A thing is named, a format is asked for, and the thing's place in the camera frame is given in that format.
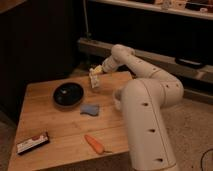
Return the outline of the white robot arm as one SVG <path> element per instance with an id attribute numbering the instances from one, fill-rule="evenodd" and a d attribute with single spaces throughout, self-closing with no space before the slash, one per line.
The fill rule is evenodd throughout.
<path id="1" fill-rule="evenodd" d="M 113 93 L 126 125 L 132 168 L 135 171 L 180 171 L 161 115 L 163 107 L 181 101 L 184 87 L 167 71 L 138 58 L 135 50 L 116 44 L 97 68 L 109 73 L 127 66 L 136 77 Z"/>

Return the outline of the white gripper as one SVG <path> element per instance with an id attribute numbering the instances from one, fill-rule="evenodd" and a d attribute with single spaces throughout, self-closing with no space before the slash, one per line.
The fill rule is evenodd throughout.
<path id="1" fill-rule="evenodd" d="M 91 70 L 91 72 L 94 75 L 98 75 L 102 74 L 103 71 L 105 73 L 115 72 L 117 68 L 118 68 L 117 62 L 112 57 L 109 57 L 103 61 L 102 66 L 101 65 L 96 66 Z"/>

